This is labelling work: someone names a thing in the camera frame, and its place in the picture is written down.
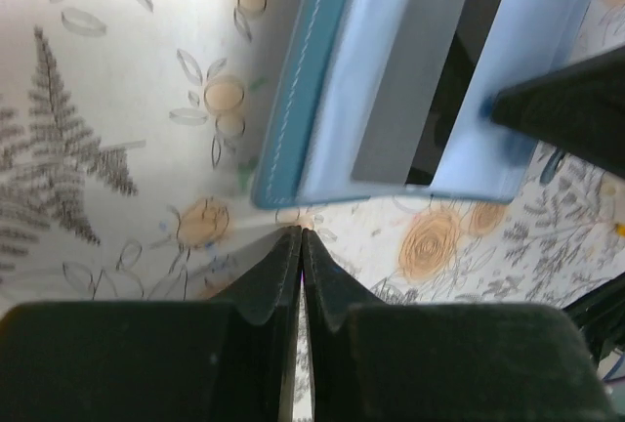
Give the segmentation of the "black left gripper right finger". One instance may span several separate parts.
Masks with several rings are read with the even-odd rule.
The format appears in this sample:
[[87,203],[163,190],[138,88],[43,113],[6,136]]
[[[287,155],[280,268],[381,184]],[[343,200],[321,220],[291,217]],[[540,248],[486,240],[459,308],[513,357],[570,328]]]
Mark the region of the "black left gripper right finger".
[[317,421],[614,421],[573,322],[531,303],[389,305],[304,231]]

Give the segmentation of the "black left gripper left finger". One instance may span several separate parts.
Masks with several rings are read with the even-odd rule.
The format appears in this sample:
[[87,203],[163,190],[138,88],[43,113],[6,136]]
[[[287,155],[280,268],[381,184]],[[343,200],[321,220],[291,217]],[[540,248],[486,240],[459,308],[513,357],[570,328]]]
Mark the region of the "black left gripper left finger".
[[288,421],[302,231],[204,301],[31,302],[1,321],[5,421]]

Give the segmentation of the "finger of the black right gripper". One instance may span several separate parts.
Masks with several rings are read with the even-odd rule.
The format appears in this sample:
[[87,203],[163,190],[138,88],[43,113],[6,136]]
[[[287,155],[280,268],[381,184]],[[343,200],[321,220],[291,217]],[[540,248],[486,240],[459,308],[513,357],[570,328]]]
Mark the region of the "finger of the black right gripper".
[[624,48],[503,90],[491,118],[609,173],[622,173]]

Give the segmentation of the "black VIP card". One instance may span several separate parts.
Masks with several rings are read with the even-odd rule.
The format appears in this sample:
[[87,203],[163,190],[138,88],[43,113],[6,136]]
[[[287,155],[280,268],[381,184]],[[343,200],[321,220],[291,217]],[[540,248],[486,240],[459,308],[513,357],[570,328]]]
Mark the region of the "black VIP card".
[[433,181],[501,1],[465,0],[407,173],[408,185]]

